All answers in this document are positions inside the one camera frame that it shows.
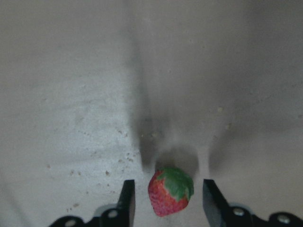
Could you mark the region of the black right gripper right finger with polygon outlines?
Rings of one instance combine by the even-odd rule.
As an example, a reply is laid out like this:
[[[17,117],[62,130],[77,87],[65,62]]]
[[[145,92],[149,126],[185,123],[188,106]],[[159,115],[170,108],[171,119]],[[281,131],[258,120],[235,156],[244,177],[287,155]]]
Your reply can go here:
[[[212,179],[203,180],[203,209],[211,227],[226,227],[229,205]]]

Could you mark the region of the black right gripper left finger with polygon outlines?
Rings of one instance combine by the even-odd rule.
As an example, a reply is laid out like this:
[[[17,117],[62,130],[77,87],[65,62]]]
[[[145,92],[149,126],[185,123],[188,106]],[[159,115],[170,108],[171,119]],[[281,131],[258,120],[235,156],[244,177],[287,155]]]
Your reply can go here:
[[[135,181],[125,180],[116,208],[120,227],[132,227],[135,215]]]

